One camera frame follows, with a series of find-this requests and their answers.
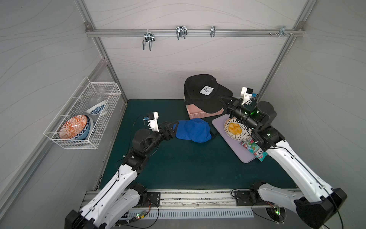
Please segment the pink perforated plastic basket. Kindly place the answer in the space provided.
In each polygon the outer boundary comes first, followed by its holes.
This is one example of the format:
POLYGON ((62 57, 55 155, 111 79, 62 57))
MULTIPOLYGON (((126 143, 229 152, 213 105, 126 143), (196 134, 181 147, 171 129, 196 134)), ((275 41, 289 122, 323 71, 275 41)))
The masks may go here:
POLYGON ((207 113, 203 110, 201 110, 200 108, 198 108, 197 106, 195 106, 194 104, 191 105, 186 105, 186 109, 188 112, 188 116, 190 119, 195 119, 195 118, 206 118, 206 117, 212 117, 212 116, 217 116, 217 115, 222 115, 224 110, 221 109, 218 112, 215 113, 207 113))

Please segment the black baseball cap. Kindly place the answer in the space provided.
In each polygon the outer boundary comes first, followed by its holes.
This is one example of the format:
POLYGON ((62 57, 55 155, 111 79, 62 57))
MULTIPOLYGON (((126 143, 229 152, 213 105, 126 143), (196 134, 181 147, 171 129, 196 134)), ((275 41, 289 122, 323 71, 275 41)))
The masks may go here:
POLYGON ((210 74, 190 76, 185 81, 185 105, 195 105, 204 112, 213 114, 223 109, 221 96, 232 97, 233 93, 210 74))

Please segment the metal double hook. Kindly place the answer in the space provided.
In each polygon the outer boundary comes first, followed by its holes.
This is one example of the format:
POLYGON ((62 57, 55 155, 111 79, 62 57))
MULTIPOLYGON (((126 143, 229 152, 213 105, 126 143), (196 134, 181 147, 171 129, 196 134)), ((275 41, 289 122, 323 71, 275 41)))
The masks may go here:
POLYGON ((147 32, 144 34, 144 40, 142 41, 143 44, 143 50, 146 49, 146 46, 148 46, 149 51, 152 50, 153 42, 155 41, 155 35, 151 32, 147 32))

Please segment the blue baseball cap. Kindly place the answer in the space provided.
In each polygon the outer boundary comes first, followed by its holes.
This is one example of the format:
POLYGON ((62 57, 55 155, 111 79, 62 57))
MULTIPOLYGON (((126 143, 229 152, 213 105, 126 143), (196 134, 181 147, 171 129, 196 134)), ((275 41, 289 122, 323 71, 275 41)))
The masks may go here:
POLYGON ((176 138, 191 140, 195 143, 205 143, 213 138, 211 128, 203 119, 179 120, 176 138))

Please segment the lavender plastic tray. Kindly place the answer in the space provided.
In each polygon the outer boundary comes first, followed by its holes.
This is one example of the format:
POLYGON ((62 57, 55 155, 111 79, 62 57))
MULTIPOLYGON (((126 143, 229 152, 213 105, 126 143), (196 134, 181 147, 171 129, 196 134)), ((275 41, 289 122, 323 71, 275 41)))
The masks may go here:
POLYGON ((241 141, 232 139, 225 132, 224 124, 225 124, 226 120, 228 120, 228 119, 229 119, 229 115, 224 114, 218 118, 213 119, 212 124, 241 162, 249 163, 249 162, 255 160, 256 157, 240 144, 241 141))

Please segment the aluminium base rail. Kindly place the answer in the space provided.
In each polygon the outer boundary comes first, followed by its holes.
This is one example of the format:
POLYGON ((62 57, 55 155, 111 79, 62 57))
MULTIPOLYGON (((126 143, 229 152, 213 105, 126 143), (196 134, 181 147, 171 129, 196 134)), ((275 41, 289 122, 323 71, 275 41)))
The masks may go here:
POLYGON ((243 206, 280 206, 278 200, 263 200, 259 193, 245 190, 203 189, 203 190, 145 190, 142 195, 136 190, 125 190, 109 206, 117 201, 135 201, 137 208, 147 208, 149 203, 166 209, 177 208, 230 208, 243 206))

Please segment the patterned plate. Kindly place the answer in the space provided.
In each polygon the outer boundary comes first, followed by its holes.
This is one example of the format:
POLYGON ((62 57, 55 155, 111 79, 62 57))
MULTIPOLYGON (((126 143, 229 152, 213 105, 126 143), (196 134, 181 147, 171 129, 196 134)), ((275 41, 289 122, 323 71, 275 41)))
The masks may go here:
POLYGON ((229 118, 224 122, 224 131, 231 139, 236 141, 247 141, 251 138, 251 130, 238 123, 236 118, 229 118))

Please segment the orange patterned bowl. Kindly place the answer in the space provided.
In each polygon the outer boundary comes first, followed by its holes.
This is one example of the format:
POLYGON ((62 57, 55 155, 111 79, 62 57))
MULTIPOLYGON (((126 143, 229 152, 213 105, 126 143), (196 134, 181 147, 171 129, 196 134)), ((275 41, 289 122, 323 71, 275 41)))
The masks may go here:
POLYGON ((60 129, 60 139, 72 139, 86 127, 88 119, 85 115, 76 115, 69 119, 60 129))

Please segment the small metal hook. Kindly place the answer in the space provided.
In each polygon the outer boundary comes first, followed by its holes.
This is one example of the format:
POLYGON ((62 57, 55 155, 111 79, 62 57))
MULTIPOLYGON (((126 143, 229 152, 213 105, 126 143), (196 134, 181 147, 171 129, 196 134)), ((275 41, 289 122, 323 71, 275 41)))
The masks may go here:
POLYGON ((216 33, 216 27, 215 26, 212 26, 211 29, 210 29, 210 36, 212 38, 215 37, 215 33, 216 33))

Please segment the green snack packet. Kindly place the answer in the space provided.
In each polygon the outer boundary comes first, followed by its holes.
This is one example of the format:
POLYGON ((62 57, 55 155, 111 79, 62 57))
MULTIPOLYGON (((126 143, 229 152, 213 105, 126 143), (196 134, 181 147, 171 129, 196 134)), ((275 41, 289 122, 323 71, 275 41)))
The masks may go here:
POLYGON ((240 143, 245 149, 252 153, 258 160, 263 162, 263 160, 268 156, 267 152, 263 151, 260 146, 258 146, 253 139, 248 139, 240 143))

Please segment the metal corner hook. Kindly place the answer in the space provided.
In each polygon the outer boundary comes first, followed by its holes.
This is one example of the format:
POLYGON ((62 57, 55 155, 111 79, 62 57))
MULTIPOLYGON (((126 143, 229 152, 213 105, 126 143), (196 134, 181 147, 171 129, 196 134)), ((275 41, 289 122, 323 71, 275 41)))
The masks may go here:
POLYGON ((278 32, 276 33, 269 33, 270 36, 277 36, 277 37, 291 37, 294 36, 293 32, 287 32, 286 26, 282 26, 278 32))

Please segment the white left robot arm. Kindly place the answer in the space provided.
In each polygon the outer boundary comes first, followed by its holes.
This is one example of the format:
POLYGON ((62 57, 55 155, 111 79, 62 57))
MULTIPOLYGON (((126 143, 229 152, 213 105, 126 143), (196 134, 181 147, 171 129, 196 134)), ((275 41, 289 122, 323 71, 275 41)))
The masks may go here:
POLYGON ((146 167, 152 152, 165 140, 175 138, 179 123, 163 123, 157 129, 140 129, 132 140, 115 175, 102 190, 79 211, 65 218, 66 229, 110 229, 133 207, 147 201, 147 189, 130 184, 146 167))

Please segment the aluminium hanging rail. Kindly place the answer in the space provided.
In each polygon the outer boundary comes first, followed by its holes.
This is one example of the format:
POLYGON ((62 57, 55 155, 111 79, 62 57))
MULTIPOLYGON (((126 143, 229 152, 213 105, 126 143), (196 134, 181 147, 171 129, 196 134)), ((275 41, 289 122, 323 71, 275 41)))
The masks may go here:
MULTIPOLYGON (((175 29, 164 30, 91 30, 87 31, 88 37, 95 38, 143 38, 144 34, 151 32, 155 38, 177 38, 175 29)), ((211 37, 210 28, 208 29, 187 29, 188 37, 211 37)), ((276 33, 277 29, 217 29, 215 37, 277 37, 270 36, 269 33, 276 33)), ((306 32, 304 30, 287 29, 287 32, 293 32, 294 36, 303 36, 306 32)))

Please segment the yellow knotted bread roll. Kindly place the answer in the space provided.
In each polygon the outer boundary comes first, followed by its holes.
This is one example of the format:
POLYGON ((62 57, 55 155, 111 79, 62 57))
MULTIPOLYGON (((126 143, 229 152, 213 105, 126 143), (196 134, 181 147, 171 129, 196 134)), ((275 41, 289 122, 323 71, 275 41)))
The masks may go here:
POLYGON ((242 133, 240 125, 235 122, 231 122, 228 124, 228 131, 233 135, 240 135, 242 133))

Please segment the blue patterned bowl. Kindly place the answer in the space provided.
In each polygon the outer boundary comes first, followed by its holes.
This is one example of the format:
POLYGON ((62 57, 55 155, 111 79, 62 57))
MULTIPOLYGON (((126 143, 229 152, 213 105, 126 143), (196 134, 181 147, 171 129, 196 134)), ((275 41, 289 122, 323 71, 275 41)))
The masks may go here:
POLYGON ((90 109, 86 110, 85 113, 91 116, 103 115, 107 112, 106 104, 107 100, 103 100, 90 109))

